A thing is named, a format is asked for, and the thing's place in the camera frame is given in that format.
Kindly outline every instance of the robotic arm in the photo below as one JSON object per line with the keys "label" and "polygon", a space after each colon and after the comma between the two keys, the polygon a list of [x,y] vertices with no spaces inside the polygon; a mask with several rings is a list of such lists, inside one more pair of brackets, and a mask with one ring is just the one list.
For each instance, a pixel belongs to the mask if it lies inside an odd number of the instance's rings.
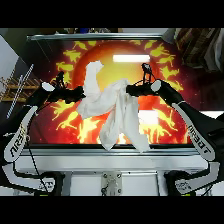
{"label": "robotic arm", "polygon": [[[16,171],[15,161],[19,158],[26,142],[29,141],[27,135],[29,123],[46,101],[56,102],[63,99],[66,103],[71,103],[85,97],[81,86],[74,90],[65,87],[63,74],[60,72],[51,84],[41,83],[34,94],[27,99],[22,109],[0,125],[0,186],[26,192],[60,195],[64,178],[60,172],[45,172],[40,176],[22,174]],[[47,190],[44,182],[51,182],[54,186]]]}
{"label": "robotic arm", "polygon": [[[142,68],[145,74],[152,75],[148,64],[142,64]],[[173,195],[186,194],[224,180],[224,123],[222,122],[222,115],[214,119],[200,113],[186,103],[181,94],[173,89],[170,84],[159,79],[151,83],[150,81],[144,82],[143,78],[143,85],[127,86],[126,92],[136,97],[141,95],[160,96],[183,118],[194,147],[202,158],[208,162],[206,170],[195,174],[171,171],[172,173],[166,175],[166,178],[175,182],[176,191]]]}

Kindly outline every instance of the brown fabric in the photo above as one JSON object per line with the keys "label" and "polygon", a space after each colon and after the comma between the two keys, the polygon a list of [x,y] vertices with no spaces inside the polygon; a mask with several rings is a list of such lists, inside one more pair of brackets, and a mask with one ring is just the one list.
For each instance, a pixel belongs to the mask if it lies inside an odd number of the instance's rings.
{"label": "brown fabric", "polygon": [[220,28],[182,28],[177,35],[176,45],[182,54],[183,64],[190,67],[203,66],[205,53]]}

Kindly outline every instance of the crumpled white towel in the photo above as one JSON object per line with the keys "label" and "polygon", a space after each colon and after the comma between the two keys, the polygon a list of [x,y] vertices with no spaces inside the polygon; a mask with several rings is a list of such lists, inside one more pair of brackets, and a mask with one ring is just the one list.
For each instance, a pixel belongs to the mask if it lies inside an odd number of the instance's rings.
{"label": "crumpled white towel", "polygon": [[149,150],[147,136],[139,133],[138,98],[126,93],[128,80],[121,79],[100,92],[96,75],[102,67],[100,61],[90,62],[86,66],[83,86],[86,98],[82,99],[77,112],[82,119],[86,119],[110,111],[100,131],[100,141],[106,150],[113,147],[120,133],[124,133],[140,152]]}

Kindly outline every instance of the white cloth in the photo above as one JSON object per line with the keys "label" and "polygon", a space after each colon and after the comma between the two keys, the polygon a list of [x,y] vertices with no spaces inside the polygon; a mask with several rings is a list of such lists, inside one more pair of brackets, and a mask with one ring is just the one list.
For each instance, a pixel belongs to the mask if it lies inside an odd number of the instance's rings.
{"label": "white cloth", "polygon": [[100,92],[96,75],[102,67],[100,61],[86,66],[83,86],[86,98],[79,104],[78,113],[86,119],[110,112],[100,131],[100,141],[106,150],[113,147],[120,133],[124,133],[140,152],[149,150],[147,136],[139,133],[138,98],[126,93],[128,80],[121,79]]}

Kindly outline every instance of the flame pattern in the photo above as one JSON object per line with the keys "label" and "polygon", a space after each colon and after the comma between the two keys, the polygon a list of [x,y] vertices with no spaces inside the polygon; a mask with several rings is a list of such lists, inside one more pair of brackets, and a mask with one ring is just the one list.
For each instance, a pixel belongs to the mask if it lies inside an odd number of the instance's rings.
{"label": "flame pattern", "polygon": [[[114,53],[149,54],[150,65],[157,78],[167,81],[177,91],[184,95],[189,86],[184,82],[184,68],[181,62],[176,60],[178,52],[173,50],[168,44],[158,40],[108,40],[108,41],[73,41],[73,46],[62,52],[61,60],[55,62],[56,71],[64,71],[64,80],[69,84],[69,88],[83,85],[85,79],[85,66],[96,60],[101,60],[104,68],[97,75],[100,89],[105,88],[121,78],[128,78],[131,84],[141,80],[143,72],[141,63],[117,65],[112,61]],[[108,114],[97,117],[81,119],[76,112],[78,103],[65,104],[64,101],[53,103],[46,112],[41,112],[37,119],[49,121],[48,134],[42,134],[47,143],[70,143],[70,144],[100,144],[99,132],[107,119]],[[187,143],[186,126],[181,117],[165,102],[155,96],[139,97],[140,110],[156,110],[159,115],[158,124],[139,125],[141,134],[146,134],[150,143],[155,144],[176,144]],[[30,131],[33,143],[43,143],[42,138],[34,129]],[[130,144],[130,140],[120,134],[118,144]]]}

